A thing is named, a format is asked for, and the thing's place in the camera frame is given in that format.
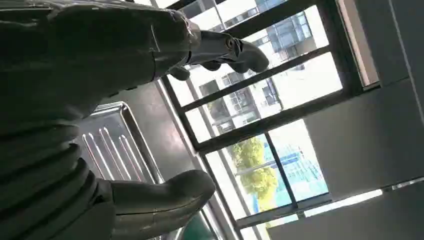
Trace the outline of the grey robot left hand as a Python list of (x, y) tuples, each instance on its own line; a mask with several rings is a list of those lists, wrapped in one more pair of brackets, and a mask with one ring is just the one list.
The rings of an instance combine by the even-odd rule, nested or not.
[(99, 103), (186, 65), (260, 73), (269, 60), (177, 10), (121, 0), (0, 4), (0, 237), (148, 240), (183, 228), (216, 190), (203, 170), (164, 183), (97, 178), (74, 142)]

